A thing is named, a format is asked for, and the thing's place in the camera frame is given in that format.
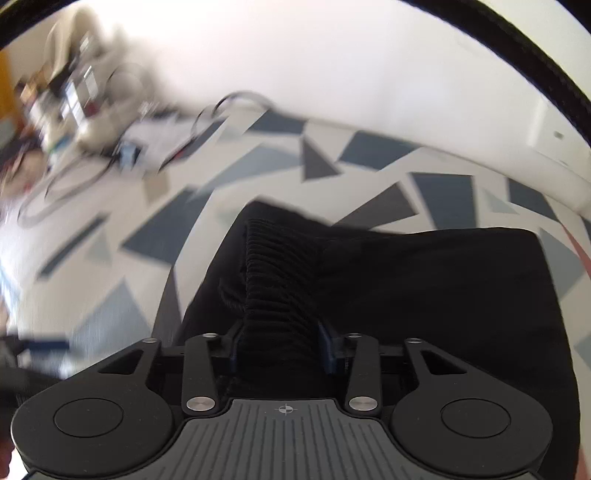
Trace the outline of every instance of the black cable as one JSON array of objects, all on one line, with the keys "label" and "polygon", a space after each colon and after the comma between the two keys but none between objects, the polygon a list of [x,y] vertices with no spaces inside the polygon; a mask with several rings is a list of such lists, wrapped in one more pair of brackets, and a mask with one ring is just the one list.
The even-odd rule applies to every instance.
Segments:
[{"label": "black cable", "polygon": [[109,160],[109,162],[107,163],[106,167],[103,168],[100,172],[98,172],[98,174],[94,175],[91,179],[88,179],[88,180],[78,184],[74,188],[71,188],[67,192],[63,193],[61,196],[58,196],[58,198],[53,199],[53,202],[49,206],[44,208],[42,211],[40,211],[39,213],[32,215],[32,216],[27,216],[27,209],[28,209],[29,205],[32,204],[32,202],[37,197],[39,197],[39,195],[43,192],[43,190],[45,190],[44,198],[47,199],[48,195],[50,194],[51,187],[58,180],[62,179],[66,175],[66,173],[72,171],[74,169],[74,167],[79,165],[82,160],[85,160],[91,156],[92,155],[90,155],[90,154],[81,155],[79,158],[72,161],[72,163],[70,163],[69,165],[67,165],[63,169],[61,169],[59,172],[57,172],[56,175],[54,175],[52,178],[49,179],[47,184],[39,185],[37,187],[37,189],[38,189],[37,192],[31,192],[29,194],[29,196],[23,201],[20,208],[18,209],[17,224],[22,228],[30,228],[30,227],[35,226],[36,224],[38,224],[42,220],[49,217],[52,213],[59,210],[68,200],[71,200],[76,195],[82,193],[83,191],[88,189],[90,186],[94,185],[111,169],[111,167],[113,165],[115,165],[115,162],[117,161],[116,157],[111,158]]},{"label": "black cable", "polygon": [[203,133],[203,132],[200,132],[197,134],[195,132],[195,127],[197,126],[197,122],[199,121],[201,116],[206,112],[206,110],[208,110],[208,109],[211,110],[211,113],[209,114],[209,118],[211,120],[213,120],[217,116],[219,116],[223,113],[223,111],[218,112],[218,110],[225,102],[227,102],[229,100],[235,100],[237,98],[247,98],[249,100],[252,100],[255,103],[258,103],[260,106],[267,108],[267,109],[271,109],[274,107],[273,102],[271,102],[267,97],[265,97],[264,95],[261,95],[260,93],[251,92],[250,90],[237,90],[236,92],[228,93],[225,97],[223,97],[213,107],[211,105],[208,105],[207,107],[205,107],[203,110],[201,110],[199,112],[199,114],[197,115],[197,118],[193,122],[193,126],[191,127],[191,141],[195,140],[196,138],[199,137],[199,135],[201,135],[201,133]]}]

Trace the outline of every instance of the white wall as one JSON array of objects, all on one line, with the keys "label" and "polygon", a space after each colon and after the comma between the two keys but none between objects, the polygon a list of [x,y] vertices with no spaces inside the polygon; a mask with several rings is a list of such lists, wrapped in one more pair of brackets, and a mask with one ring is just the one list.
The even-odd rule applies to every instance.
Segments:
[{"label": "white wall", "polygon": [[[487,3],[524,24],[526,34],[591,93],[591,37],[580,34],[582,27],[557,2]],[[128,42],[171,100],[197,109],[233,90],[256,90],[294,114],[473,159],[573,209],[591,203],[591,162],[573,160],[566,168],[527,147],[540,94],[471,38],[406,4],[144,0],[138,5],[84,0],[70,12],[91,7],[107,37]],[[550,20],[558,27],[549,27]]]}]

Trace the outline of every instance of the patterned floor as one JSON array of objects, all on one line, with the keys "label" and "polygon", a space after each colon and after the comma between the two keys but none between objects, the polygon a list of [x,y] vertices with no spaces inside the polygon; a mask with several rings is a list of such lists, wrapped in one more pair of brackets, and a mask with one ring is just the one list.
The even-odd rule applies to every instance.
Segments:
[{"label": "patterned floor", "polygon": [[66,335],[77,352],[34,359],[43,368],[68,374],[146,336],[169,342],[228,228],[257,197],[389,232],[523,228],[539,236],[553,276],[591,448],[591,223],[467,160],[272,111],[231,110],[182,158],[156,177],[108,176],[30,230],[14,219],[2,227],[12,328]]}]

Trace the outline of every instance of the electrical cable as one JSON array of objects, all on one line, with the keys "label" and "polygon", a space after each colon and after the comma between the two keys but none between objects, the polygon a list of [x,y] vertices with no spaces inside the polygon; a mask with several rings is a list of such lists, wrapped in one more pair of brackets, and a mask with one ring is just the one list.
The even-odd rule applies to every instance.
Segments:
[{"label": "electrical cable", "polygon": [[[123,68],[127,68],[130,66],[135,66],[135,64],[131,64],[131,63],[130,64],[122,64],[118,67],[118,69],[119,68],[123,69]],[[110,79],[118,71],[118,69],[115,69],[115,71],[111,74],[111,76],[109,77],[107,82],[110,81]],[[217,116],[221,115],[223,113],[223,111],[225,111],[225,109],[221,110],[221,107],[224,103],[231,102],[231,101],[238,99],[238,98],[250,99],[250,100],[258,103],[259,105],[266,107],[267,109],[273,108],[273,106],[274,106],[273,103],[269,99],[267,99],[265,96],[262,96],[256,92],[250,92],[248,90],[240,90],[240,91],[232,92],[232,93],[226,95],[225,97],[223,97],[214,106],[209,105],[209,106],[205,107],[203,110],[201,110],[201,112],[199,112],[199,114],[197,115],[197,117],[191,127],[191,140],[189,141],[189,143],[191,143],[192,141],[197,139],[203,133],[203,132],[196,133],[195,127],[197,126],[197,122],[199,121],[199,119],[202,117],[202,115],[207,110],[211,110],[210,114],[209,114],[209,118],[211,120],[213,120]],[[105,168],[103,168],[100,172],[98,172],[92,178],[81,182],[80,184],[76,185],[75,187],[73,187],[71,189],[68,189],[67,191],[65,191],[65,193],[60,194],[60,192],[58,192],[57,195],[54,193],[54,195],[56,195],[56,197],[53,197],[52,187],[56,184],[56,182],[63,179],[68,172],[71,172],[74,168],[78,167],[83,160],[85,160],[89,157],[92,157],[92,156],[93,156],[93,154],[91,154],[91,153],[82,154],[80,157],[73,160],[70,164],[65,166],[60,171],[58,171],[53,177],[47,179],[46,182],[39,184],[38,187],[28,195],[28,197],[23,201],[20,208],[18,209],[17,224],[19,224],[19,226],[21,226],[23,228],[30,228],[32,226],[35,226],[36,224],[38,224],[39,222],[41,222],[42,220],[44,220],[45,218],[50,216],[52,213],[57,211],[59,208],[61,208],[68,200],[72,199],[76,195],[78,195],[81,192],[88,189],[90,186],[94,185],[104,175],[106,175],[106,173],[111,169],[111,167],[113,167],[113,165],[117,162],[117,158],[112,157],[109,160],[109,162],[107,163],[107,165],[105,166]],[[165,162],[163,164],[163,167],[165,165],[167,165],[171,160],[172,159]],[[47,206],[46,208],[44,208],[42,211],[40,211],[39,213],[37,213],[35,215],[28,216],[27,209],[29,208],[30,204],[32,204],[32,202],[35,201],[35,199],[37,199],[37,197],[39,197],[39,195],[41,195],[41,194],[44,195],[44,200],[51,200],[52,203],[49,206]]]},{"label": "electrical cable", "polygon": [[77,167],[80,162],[83,160],[94,156],[92,154],[84,154],[81,155],[79,158],[73,160],[70,164],[65,166],[63,169],[58,171],[54,176],[47,179],[45,182],[39,184],[37,188],[31,192],[28,197],[23,201],[20,208],[18,209],[17,214],[17,224],[22,228],[30,228],[37,225],[42,220],[49,217],[52,213],[60,209],[68,200],[71,200],[76,195],[80,194],[81,192],[88,189],[90,186],[94,185],[97,181],[99,181],[110,169],[115,165],[116,158],[111,158],[107,165],[97,174],[95,174],[92,178],[85,180],[75,186],[74,188],[69,189],[67,192],[63,193],[60,196],[57,196],[55,199],[49,198],[52,201],[50,205],[45,207],[39,213],[35,215],[28,216],[27,209],[29,208],[30,204],[39,197],[45,190],[44,199],[48,199],[51,191],[51,187],[58,181],[64,178],[64,176],[72,171],[75,167]]},{"label": "electrical cable", "polygon": [[199,121],[199,119],[201,118],[201,116],[208,110],[210,109],[211,112],[209,114],[209,119],[210,120],[214,120],[217,116],[221,115],[228,107],[226,107],[226,109],[219,111],[221,106],[226,103],[229,100],[236,100],[239,98],[246,98],[249,99],[255,103],[258,103],[260,106],[266,108],[266,109],[272,109],[274,108],[274,104],[273,102],[271,102],[267,97],[265,97],[264,95],[261,95],[260,93],[256,93],[256,92],[252,92],[250,90],[237,90],[236,92],[232,92],[232,93],[228,93],[225,97],[223,97],[218,103],[216,103],[213,107],[211,105],[208,105],[207,107],[205,107],[203,110],[201,110],[199,112],[199,114],[197,115],[197,118],[195,119],[195,121],[193,122],[193,126],[191,127],[191,141],[195,140],[197,137],[199,137],[199,135],[201,135],[203,132],[199,132],[196,133],[195,132],[195,127],[197,127],[197,122]]}]

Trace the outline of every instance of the clutter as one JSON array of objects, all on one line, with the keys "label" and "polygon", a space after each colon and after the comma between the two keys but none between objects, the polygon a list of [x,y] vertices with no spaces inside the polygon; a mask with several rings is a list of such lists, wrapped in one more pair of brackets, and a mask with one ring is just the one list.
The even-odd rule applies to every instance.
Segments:
[{"label": "clutter", "polygon": [[134,122],[119,142],[122,167],[141,172],[158,171],[189,143],[194,119],[144,118]]},{"label": "clutter", "polygon": [[154,88],[146,72],[136,66],[142,88],[124,88],[125,95],[121,89],[115,92],[110,83],[122,72],[121,50],[104,50],[91,33],[72,46],[69,31],[64,22],[54,26],[44,66],[29,79],[21,79],[15,93],[44,152],[72,139],[86,151],[102,153],[140,116],[142,104],[153,99]]}]

